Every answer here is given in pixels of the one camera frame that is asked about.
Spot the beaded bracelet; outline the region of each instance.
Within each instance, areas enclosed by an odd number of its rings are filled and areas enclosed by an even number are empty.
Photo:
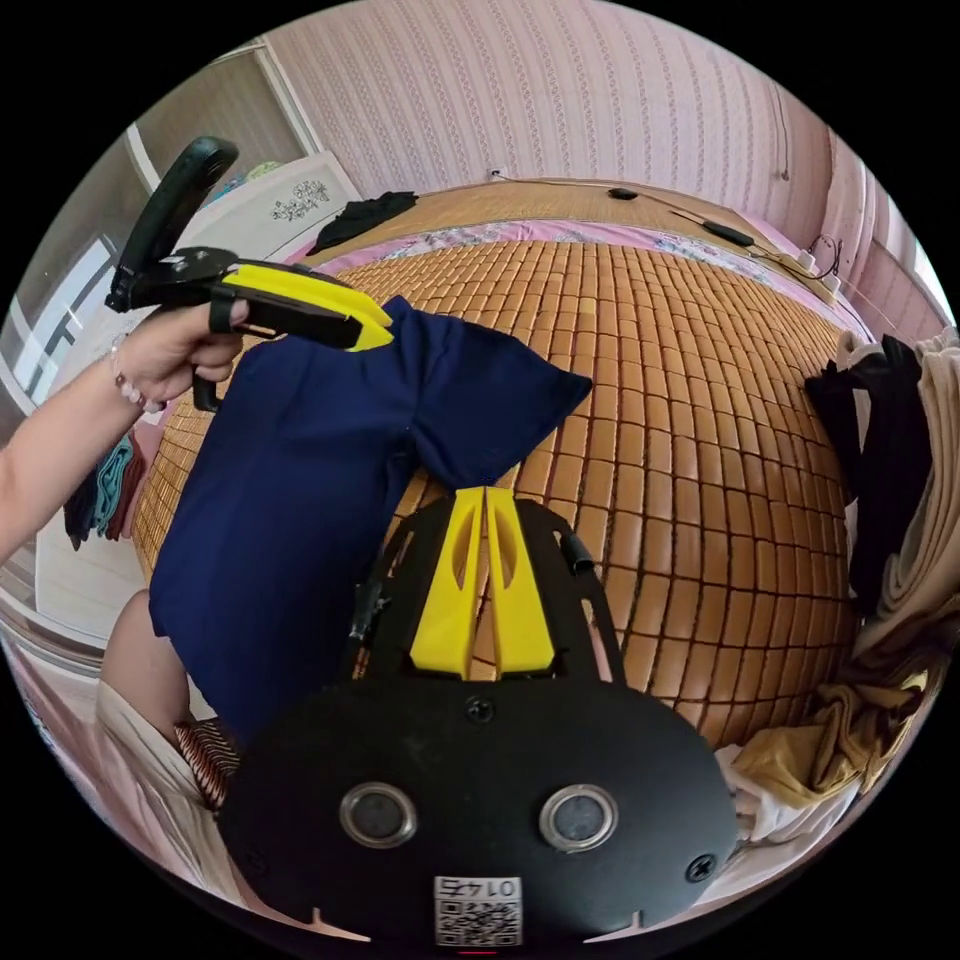
[[[166,409],[165,401],[148,400],[125,376],[120,369],[120,344],[126,339],[126,334],[121,334],[113,341],[110,347],[110,367],[113,371],[113,382],[121,395],[129,400],[134,406],[139,407],[144,413],[160,413]]]

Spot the teal cloth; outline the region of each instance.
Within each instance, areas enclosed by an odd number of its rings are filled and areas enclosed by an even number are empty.
[[[93,510],[93,523],[98,536],[106,536],[107,527],[120,504],[123,490],[123,474],[133,459],[133,443],[124,437],[101,462],[97,470],[97,505]]]

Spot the yellow plastic bracket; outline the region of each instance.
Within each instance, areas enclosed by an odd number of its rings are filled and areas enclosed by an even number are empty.
[[[553,642],[513,493],[488,487],[486,494],[497,674],[548,670]]]
[[[457,492],[420,626],[410,648],[418,670],[466,680],[476,630],[483,487]]]
[[[353,317],[360,324],[360,336],[349,353],[373,350],[392,342],[393,334],[387,327],[390,316],[373,299],[360,290],[328,283],[321,277],[277,270],[270,264],[243,263],[223,278],[223,282],[237,287],[262,290],[275,296],[298,300],[314,307],[332,310],[345,317]]]

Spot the navy blue shirt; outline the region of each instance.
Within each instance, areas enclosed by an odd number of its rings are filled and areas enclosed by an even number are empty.
[[[514,337],[384,309],[386,347],[287,337],[242,358],[157,558],[154,630],[241,743],[334,678],[416,469],[493,484],[592,387]]]

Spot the qr code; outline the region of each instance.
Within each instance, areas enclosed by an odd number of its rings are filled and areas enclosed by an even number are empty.
[[[522,918],[519,900],[438,900],[437,945],[516,947]]]

